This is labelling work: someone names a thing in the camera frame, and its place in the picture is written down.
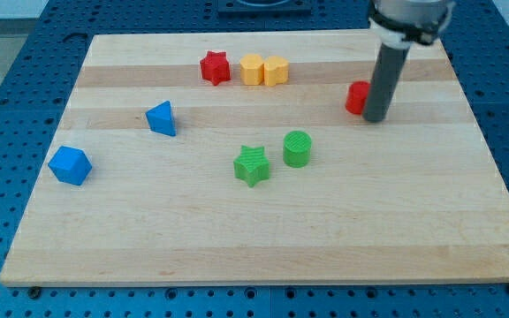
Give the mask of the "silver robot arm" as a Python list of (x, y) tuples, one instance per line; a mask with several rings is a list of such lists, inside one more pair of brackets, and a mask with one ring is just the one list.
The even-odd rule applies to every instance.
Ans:
[(429, 46), (451, 23), (455, 5), (453, 0), (370, 0), (368, 22), (391, 49)]

